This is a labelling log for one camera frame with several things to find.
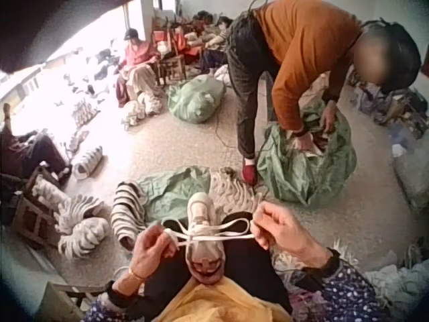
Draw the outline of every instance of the person sitting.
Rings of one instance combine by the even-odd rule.
[[[207,213],[205,209],[194,218],[209,222]],[[255,238],[225,240],[221,262],[199,253],[195,254],[201,258],[197,264],[191,252],[178,250],[164,227],[156,224],[147,228],[137,237],[128,271],[108,283],[83,321],[141,317],[144,321],[292,321],[288,290],[271,264],[270,244],[277,244],[306,266],[299,286],[320,291],[323,308],[318,320],[385,320],[369,282],[340,259],[338,252],[318,243],[289,209],[262,203],[253,216],[231,214],[222,222],[231,224],[229,236],[247,230],[246,223],[237,222],[244,219],[251,221]],[[179,230],[175,221],[164,226]],[[142,284],[144,297],[137,295]]]
[[[5,103],[3,112],[5,126],[0,132],[1,173],[19,178],[29,178],[40,162],[48,163],[49,170],[55,172],[60,182],[71,174],[71,165],[67,165],[55,144],[47,135],[37,135],[36,131],[24,136],[14,136],[11,129],[10,105]],[[36,135],[33,142],[25,142]]]
[[[120,72],[116,83],[116,98],[120,108],[130,100],[136,100],[144,91],[159,94],[155,73],[144,64],[156,62],[160,58],[160,53],[153,48],[151,42],[140,40],[136,29],[129,28],[125,32],[124,40],[127,41],[125,57],[116,70],[116,73]],[[128,92],[127,84],[131,85],[133,93]]]
[[[233,20],[225,16],[220,16],[217,25],[221,34],[207,42],[206,50],[202,53],[200,67],[202,74],[214,74],[215,68],[228,63],[227,60],[227,31]]]

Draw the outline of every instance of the tile floor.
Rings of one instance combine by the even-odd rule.
[[[351,251],[366,269],[389,250],[399,256],[421,233],[422,225],[413,217],[402,195],[391,166],[390,142],[383,128],[367,116],[357,113],[348,103],[345,89],[339,107],[350,122],[353,144],[358,155],[357,168],[344,191],[330,205],[311,210],[290,205],[304,225],[323,243],[336,238],[350,245]],[[82,182],[70,179],[69,195],[86,193],[112,204],[116,184],[138,179],[154,172],[183,165],[239,168],[241,157],[236,147],[235,105],[231,89],[218,113],[209,121],[192,125],[175,119],[168,112],[146,119],[124,131],[115,102],[106,102],[90,124],[90,134],[82,149],[102,145],[105,159],[93,177]],[[218,135],[215,130],[219,123]],[[259,112],[255,136],[257,149],[263,143],[267,126],[265,86],[259,87]],[[55,251],[48,257],[64,279],[73,285],[102,285],[127,263],[127,254],[110,235],[89,259],[68,261]]]

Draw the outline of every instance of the orange sweater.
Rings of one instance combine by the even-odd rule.
[[[255,10],[265,40],[281,64],[272,91],[284,129],[303,126],[298,100],[330,70],[329,92],[339,95],[359,37],[355,16],[319,0],[277,0]]]

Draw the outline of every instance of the white shoelace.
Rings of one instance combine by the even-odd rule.
[[[250,233],[245,235],[246,231],[250,228],[250,222],[245,218],[238,218],[236,220],[232,220],[228,223],[224,223],[223,225],[209,226],[209,225],[201,225],[196,224],[193,225],[192,228],[186,229],[180,221],[174,218],[165,218],[161,221],[161,224],[164,225],[164,222],[167,220],[175,221],[182,230],[182,233],[171,230],[167,228],[165,230],[176,242],[177,246],[186,246],[188,244],[193,244],[197,242],[221,242],[223,240],[230,239],[251,239],[255,238],[255,236]],[[220,231],[222,229],[226,229],[239,221],[244,221],[246,223],[246,228],[243,232],[238,233],[236,231],[224,231],[215,233],[212,236],[205,236],[205,234],[210,233],[212,231]],[[178,241],[178,238],[185,239],[184,241]]]

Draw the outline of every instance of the sneaker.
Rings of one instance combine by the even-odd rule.
[[[243,171],[242,171],[243,179],[244,181],[254,186],[257,182],[257,171],[256,171],[256,164],[250,164],[246,165],[245,161],[243,159]]]
[[[213,200],[206,193],[196,193],[188,202],[188,235],[215,236],[210,229],[219,225]],[[196,241],[186,246],[186,263],[197,281],[205,285],[216,284],[225,269],[225,251],[222,241]]]

